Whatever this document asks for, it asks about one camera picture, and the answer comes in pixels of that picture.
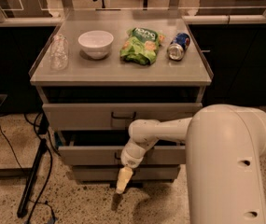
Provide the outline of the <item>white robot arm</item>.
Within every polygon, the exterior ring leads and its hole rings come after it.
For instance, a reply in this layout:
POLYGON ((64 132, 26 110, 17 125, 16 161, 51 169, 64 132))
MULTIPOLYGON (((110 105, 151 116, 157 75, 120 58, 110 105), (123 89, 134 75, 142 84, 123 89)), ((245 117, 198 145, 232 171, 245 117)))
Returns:
POLYGON ((132 122, 116 193, 123 193, 133 169, 160 140, 186 145, 190 224, 266 224, 259 164, 266 154, 264 111, 210 105, 187 119, 132 122))

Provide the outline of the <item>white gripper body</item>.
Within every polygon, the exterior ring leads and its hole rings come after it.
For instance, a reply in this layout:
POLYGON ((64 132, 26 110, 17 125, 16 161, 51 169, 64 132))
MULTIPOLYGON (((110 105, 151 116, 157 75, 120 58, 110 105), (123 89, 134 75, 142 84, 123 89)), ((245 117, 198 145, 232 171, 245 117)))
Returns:
POLYGON ((130 140, 121 151, 120 160, 123 166, 137 168, 142 162, 147 150, 130 140))

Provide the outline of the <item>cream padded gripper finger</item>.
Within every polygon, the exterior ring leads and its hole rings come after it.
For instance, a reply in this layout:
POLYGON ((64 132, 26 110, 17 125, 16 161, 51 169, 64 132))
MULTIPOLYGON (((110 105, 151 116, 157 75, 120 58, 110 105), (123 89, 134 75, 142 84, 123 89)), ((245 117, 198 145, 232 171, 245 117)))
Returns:
POLYGON ((133 170, 130 167, 125 166, 119 170, 118 181, 116 185, 117 194, 122 194, 124 192, 132 176, 133 170))

